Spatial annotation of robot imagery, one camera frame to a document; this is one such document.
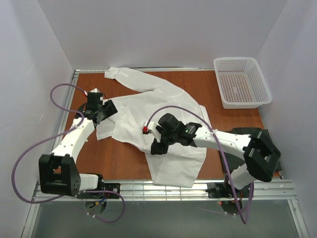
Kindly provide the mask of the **white long sleeve shirt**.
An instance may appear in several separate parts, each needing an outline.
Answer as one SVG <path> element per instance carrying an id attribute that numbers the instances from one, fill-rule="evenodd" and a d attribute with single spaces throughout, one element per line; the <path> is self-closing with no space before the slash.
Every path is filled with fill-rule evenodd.
<path id="1" fill-rule="evenodd" d="M 116 80 L 136 91 L 135 95 L 112 99 L 118 112 L 97 126 L 97 140 L 111 137 L 125 142 L 145 153 L 152 181 L 156 185 L 192 187 L 205 161 L 207 150 L 171 145 L 164 155 L 151 155 L 152 135 L 142 133 L 147 120 L 158 120 L 170 113 L 179 121 L 209 122 L 204 106 L 185 90 L 165 79 L 125 67 L 111 67 L 105 71 L 105 81 Z"/>

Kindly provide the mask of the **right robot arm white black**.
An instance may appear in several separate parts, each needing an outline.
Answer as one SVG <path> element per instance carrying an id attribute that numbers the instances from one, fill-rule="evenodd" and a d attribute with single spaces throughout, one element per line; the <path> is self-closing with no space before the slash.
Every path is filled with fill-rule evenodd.
<path id="1" fill-rule="evenodd" d="M 260 180 L 270 182 L 274 176 L 281 153 L 262 132 L 233 134 L 210 130 L 200 123 L 184 124 L 172 114 L 163 115 L 158 122 L 145 122 L 144 133 L 154 136 L 151 154 L 163 155 L 175 143 L 195 148 L 210 148 L 224 154 L 236 156 L 244 164 L 232 170 L 228 183 L 241 190 L 250 183 Z"/>

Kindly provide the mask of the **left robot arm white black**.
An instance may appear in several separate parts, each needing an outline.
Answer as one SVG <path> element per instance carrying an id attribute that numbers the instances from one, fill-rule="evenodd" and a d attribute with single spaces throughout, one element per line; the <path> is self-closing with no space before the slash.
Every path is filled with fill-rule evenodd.
<path id="1" fill-rule="evenodd" d="M 50 154 L 39 158 L 41 192 L 76 196 L 85 190 L 95 190 L 101 183 L 98 174 L 81 174 L 76 166 L 77 157 L 88 137 L 105 119 L 117 113 L 111 100 L 104 102 L 104 94 L 97 88 L 87 93 L 87 102 L 76 114 L 71 131 Z"/>

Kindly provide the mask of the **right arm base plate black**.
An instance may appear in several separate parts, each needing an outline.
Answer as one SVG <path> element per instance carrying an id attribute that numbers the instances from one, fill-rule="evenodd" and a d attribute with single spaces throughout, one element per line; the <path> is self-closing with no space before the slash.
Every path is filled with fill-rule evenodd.
<path id="1" fill-rule="evenodd" d="M 247 198 L 251 191 L 250 185 L 235 191 L 238 199 Z M 206 193 L 208 198 L 234 198 L 231 186 L 224 182 L 208 182 Z"/>

